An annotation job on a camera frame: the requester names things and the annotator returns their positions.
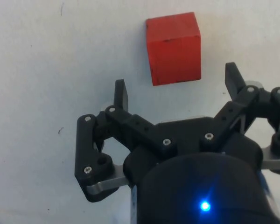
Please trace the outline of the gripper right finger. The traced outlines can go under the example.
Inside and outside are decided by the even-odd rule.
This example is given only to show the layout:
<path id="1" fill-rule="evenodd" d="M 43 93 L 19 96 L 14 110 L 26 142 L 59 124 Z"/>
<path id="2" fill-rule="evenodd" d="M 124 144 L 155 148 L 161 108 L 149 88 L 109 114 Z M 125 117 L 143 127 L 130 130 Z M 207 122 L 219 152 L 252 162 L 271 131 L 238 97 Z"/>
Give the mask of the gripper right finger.
<path id="1" fill-rule="evenodd" d="M 275 130 L 271 151 L 280 156 L 280 87 L 271 92 L 245 83 L 235 63 L 225 65 L 225 85 L 231 97 L 201 136 L 203 151 L 216 152 L 234 133 L 245 134 L 256 118 Z"/>

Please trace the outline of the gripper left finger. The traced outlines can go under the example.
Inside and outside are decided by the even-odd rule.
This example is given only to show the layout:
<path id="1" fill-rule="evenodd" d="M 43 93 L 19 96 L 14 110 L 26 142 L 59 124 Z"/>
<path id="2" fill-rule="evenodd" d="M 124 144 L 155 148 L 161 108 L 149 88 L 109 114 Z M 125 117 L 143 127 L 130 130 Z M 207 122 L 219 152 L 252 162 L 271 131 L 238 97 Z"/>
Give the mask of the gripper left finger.
<path id="1" fill-rule="evenodd" d="M 104 141 L 114 138 L 130 154 L 115 165 L 102 152 Z M 177 143 L 163 130 L 137 114 L 128 112 L 123 79 L 116 80 L 113 104 L 98 116 L 86 114 L 77 120 L 75 177 L 86 199 L 99 202 L 119 187 L 133 187 L 158 163 L 177 154 Z"/>

